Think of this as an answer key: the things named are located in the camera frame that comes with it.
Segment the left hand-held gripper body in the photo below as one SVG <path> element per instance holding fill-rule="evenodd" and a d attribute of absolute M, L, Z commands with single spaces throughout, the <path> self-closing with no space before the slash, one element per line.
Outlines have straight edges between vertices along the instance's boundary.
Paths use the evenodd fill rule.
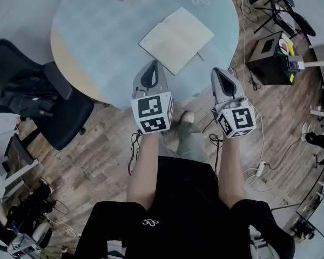
<path fill-rule="evenodd" d="M 142 134 L 170 129 L 174 109 L 172 92 L 160 61 L 151 61 L 136 75 L 131 107 Z"/>

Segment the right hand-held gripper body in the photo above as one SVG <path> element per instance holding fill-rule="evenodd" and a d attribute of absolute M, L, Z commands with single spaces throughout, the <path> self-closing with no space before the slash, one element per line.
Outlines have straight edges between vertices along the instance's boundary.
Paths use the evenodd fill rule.
<path fill-rule="evenodd" d="M 211 85 L 215 97 L 214 119 L 227 138 L 243 137 L 256 129 L 254 107 L 235 76 L 215 67 L 211 71 Z"/>

